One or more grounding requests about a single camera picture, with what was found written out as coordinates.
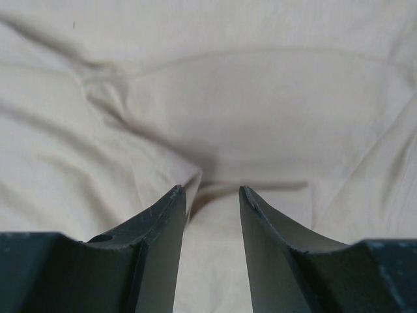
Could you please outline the beige t shirt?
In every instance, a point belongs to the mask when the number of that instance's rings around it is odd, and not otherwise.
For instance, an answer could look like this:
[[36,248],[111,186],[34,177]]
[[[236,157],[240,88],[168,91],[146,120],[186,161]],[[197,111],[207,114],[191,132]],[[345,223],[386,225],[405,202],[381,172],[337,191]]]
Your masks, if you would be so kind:
[[175,312],[252,311],[243,185],[416,237],[416,2],[2,1],[1,230],[86,241],[175,185]]

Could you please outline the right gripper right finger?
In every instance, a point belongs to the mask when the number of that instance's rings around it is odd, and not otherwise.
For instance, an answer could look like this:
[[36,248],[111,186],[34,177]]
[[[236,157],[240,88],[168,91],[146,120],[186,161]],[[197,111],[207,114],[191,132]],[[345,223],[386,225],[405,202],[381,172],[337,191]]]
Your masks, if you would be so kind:
[[239,190],[254,312],[415,312],[416,241],[346,245]]

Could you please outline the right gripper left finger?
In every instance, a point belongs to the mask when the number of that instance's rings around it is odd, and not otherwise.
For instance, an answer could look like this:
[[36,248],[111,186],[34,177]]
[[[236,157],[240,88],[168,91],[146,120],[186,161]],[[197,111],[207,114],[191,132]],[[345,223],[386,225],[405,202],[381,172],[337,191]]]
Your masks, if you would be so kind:
[[171,312],[186,194],[82,242],[57,232],[1,234],[2,312]]

